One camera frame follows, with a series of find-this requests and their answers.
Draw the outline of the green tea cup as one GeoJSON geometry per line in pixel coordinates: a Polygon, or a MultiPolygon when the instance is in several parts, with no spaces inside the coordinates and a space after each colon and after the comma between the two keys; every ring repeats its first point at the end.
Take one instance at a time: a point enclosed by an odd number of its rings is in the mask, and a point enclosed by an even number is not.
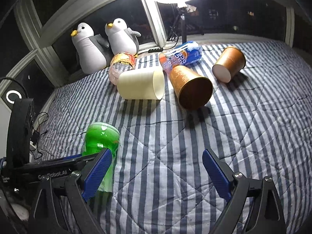
{"type": "Polygon", "coordinates": [[[113,192],[113,177],[120,132],[113,125],[95,122],[88,126],[82,147],[82,156],[99,153],[107,148],[112,154],[112,163],[106,172],[98,191],[113,192]]]}

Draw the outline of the cream plastic cup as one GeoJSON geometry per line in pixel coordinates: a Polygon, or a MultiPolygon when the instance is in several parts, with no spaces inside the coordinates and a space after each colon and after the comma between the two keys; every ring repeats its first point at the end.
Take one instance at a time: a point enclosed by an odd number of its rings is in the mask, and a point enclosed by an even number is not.
{"type": "Polygon", "coordinates": [[[117,82],[118,93],[127,100],[161,100],[164,88],[163,70],[156,67],[123,72],[117,82]]]}

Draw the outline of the near copper paper cup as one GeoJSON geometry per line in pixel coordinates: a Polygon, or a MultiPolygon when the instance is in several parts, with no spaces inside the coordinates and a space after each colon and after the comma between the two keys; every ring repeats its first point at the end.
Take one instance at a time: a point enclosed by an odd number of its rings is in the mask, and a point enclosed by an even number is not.
{"type": "Polygon", "coordinates": [[[179,105],[197,110],[208,103],[213,94],[212,82],[186,66],[176,66],[169,75],[179,105]]]}

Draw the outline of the copper paper cup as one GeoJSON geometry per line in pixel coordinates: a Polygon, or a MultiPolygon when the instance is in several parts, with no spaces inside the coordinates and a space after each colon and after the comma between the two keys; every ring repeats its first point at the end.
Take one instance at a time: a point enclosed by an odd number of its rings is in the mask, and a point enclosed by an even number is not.
{"type": "Polygon", "coordinates": [[[229,83],[246,65],[243,52],[237,47],[226,47],[212,67],[213,75],[223,83],[229,83]]]}
{"type": "Polygon", "coordinates": [[[213,94],[212,82],[186,66],[176,66],[169,75],[179,105],[197,110],[208,103],[213,94]]]}

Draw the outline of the far copper paper cup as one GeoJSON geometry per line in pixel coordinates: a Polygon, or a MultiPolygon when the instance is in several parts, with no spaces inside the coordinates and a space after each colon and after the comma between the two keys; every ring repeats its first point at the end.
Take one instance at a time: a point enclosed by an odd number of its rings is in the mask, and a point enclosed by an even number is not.
{"type": "Polygon", "coordinates": [[[212,67],[213,75],[223,83],[229,83],[246,65],[243,52],[237,47],[226,47],[212,67]]]}

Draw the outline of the blue pink plastic cup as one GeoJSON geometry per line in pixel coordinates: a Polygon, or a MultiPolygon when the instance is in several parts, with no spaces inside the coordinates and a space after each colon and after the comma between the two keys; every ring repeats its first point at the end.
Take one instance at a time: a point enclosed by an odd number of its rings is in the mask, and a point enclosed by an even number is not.
{"type": "Polygon", "coordinates": [[[164,72],[170,75],[176,66],[187,66],[202,58],[203,48],[195,41],[188,41],[172,50],[166,50],[158,55],[164,72]]]}

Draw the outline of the striped quilt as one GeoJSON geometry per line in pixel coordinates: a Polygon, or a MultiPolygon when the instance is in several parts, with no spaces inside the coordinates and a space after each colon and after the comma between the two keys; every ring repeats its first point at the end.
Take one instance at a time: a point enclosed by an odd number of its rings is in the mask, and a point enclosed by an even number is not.
{"type": "Polygon", "coordinates": [[[229,83],[212,67],[224,50],[207,45],[191,65],[214,92],[181,108],[169,80],[160,101],[125,100],[102,70],[56,91],[39,150],[49,160],[79,154],[94,122],[120,132],[113,192],[90,206],[106,233],[208,233],[225,207],[202,163],[212,149],[246,177],[270,176],[287,233],[311,214],[311,66],[283,42],[239,43],[246,66],[229,83]]]}

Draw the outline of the large plush penguin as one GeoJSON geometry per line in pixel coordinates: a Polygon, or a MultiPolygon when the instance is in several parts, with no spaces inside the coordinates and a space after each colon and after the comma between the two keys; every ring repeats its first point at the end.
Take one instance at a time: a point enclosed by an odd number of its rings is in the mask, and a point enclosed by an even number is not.
{"type": "Polygon", "coordinates": [[[77,29],[71,33],[71,39],[84,74],[93,74],[110,65],[112,52],[109,41],[100,34],[94,35],[89,24],[78,24],[77,29]]]}

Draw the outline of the small plush penguin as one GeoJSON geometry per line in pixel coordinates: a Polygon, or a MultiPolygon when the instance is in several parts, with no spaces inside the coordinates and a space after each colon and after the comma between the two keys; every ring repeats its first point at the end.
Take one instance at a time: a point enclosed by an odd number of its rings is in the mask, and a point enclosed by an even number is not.
{"type": "Polygon", "coordinates": [[[135,56],[139,52],[138,37],[140,32],[132,30],[121,18],[116,18],[113,23],[105,25],[105,33],[113,54],[121,52],[130,53],[135,56]]]}

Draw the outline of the black remote on sill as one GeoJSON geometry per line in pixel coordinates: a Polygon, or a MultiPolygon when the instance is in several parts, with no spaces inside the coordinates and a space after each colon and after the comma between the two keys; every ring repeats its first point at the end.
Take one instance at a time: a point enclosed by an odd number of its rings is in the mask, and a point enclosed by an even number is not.
{"type": "Polygon", "coordinates": [[[149,49],[148,53],[155,53],[155,52],[162,52],[163,48],[153,48],[153,49],[149,49]]]}

